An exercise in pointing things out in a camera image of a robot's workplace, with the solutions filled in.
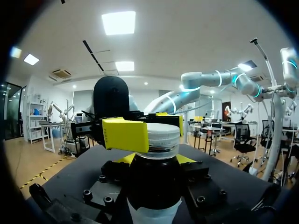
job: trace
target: bolt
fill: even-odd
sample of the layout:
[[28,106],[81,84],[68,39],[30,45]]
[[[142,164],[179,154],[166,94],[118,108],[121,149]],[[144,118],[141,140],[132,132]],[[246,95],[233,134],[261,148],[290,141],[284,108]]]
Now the bolt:
[[190,177],[190,178],[188,179],[188,181],[189,181],[189,182],[195,182],[195,178],[194,178],[194,177]]
[[227,194],[227,192],[223,189],[220,190],[220,195],[225,196]]
[[198,203],[203,203],[205,200],[206,200],[206,198],[203,197],[203,196],[199,196],[199,197],[196,198],[196,201],[197,201]]
[[105,175],[100,175],[99,176],[99,181],[100,182],[105,182],[106,181],[106,176]]
[[211,175],[207,174],[207,175],[205,176],[205,179],[210,180],[210,179],[211,179]]
[[84,201],[90,201],[93,198],[93,194],[90,190],[84,190],[83,191],[83,199]]

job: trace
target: ceiling track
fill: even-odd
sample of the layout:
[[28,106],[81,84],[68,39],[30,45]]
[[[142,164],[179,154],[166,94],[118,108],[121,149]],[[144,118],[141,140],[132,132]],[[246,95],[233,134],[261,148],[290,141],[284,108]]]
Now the ceiling track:
[[101,66],[101,64],[98,62],[98,60],[95,58],[93,51],[90,49],[88,43],[86,42],[86,40],[82,41],[83,44],[85,45],[86,49],[88,50],[88,52],[90,53],[90,55],[93,57],[94,61],[96,62],[96,64],[99,66],[99,68],[104,71],[103,67]]

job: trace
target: ceiling light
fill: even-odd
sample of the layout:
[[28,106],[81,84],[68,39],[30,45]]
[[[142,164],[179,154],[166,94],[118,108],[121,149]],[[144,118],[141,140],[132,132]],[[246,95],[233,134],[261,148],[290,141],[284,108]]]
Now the ceiling light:
[[134,71],[134,62],[115,62],[118,71]]
[[35,65],[39,59],[34,57],[32,54],[28,54],[27,57],[24,59],[24,62],[27,62],[28,64]]
[[21,53],[22,53],[22,50],[18,49],[16,47],[12,47],[10,50],[11,57],[19,58],[21,56]]
[[246,64],[238,64],[238,67],[240,68],[240,69],[242,69],[243,71],[250,71],[250,70],[252,70],[252,68],[249,66],[249,65],[246,65]]
[[106,35],[133,34],[136,12],[120,12],[102,15]]

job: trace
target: office chair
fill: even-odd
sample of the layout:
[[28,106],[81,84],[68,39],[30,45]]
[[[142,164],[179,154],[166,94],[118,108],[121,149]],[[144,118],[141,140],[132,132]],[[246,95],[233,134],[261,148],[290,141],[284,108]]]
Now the office chair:
[[236,124],[236,138],[235,138],[235,145],[234,148],[242,153],[241,155],[234,156],[230,162],[233,161],[233,159],[238,159],[237,166],[240,167],[240,164],[242,160],[245,160],[249,162],[249,157],[244,156],[244,154],[255,151],[255,145],[251,145],[252,140],[256,140],[256,138],[252,138],[250,136],[250,129],[248,124]]
[[274,131],[274,121],[271,121],[272,123],[272,132],[270,131],[270,124],[269,124],[269,121],[268,120],[262,120],[262,123],[263,123],[263,131],[262,131],[262,134],[261,134],[261,146],[263,146],[264,148],[266,148],[266,153],[265,153],[265,156],[264,157],[258,157],[258,159],[262,159],[262,165],[265,163],[266,159],[267,158],[267,154],[268,154],[268,151],[272,145],[272,132]]

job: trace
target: black cable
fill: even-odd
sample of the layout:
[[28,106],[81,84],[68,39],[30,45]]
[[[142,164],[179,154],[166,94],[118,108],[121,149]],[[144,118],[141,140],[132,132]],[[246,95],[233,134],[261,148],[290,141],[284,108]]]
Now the black cable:
[[90,117],[91,119],[95,120],[95,118],[92,117],[92,116],[95,116],[95,114],[93,114],[93,113],[88,113],[88,112],[86,112],[86,111],[81,111],[81,112],[83,112],[86,116]]
[[16,177],[17,177],[17,173],[18,173],[18,169],[19,169],[19,164],[20,164],[20,160],[21,160],[21,154],[22,154],[22,148],[20,148],[19,160],[18,160],[17,168],[15,169],[14,179],[16,179]]

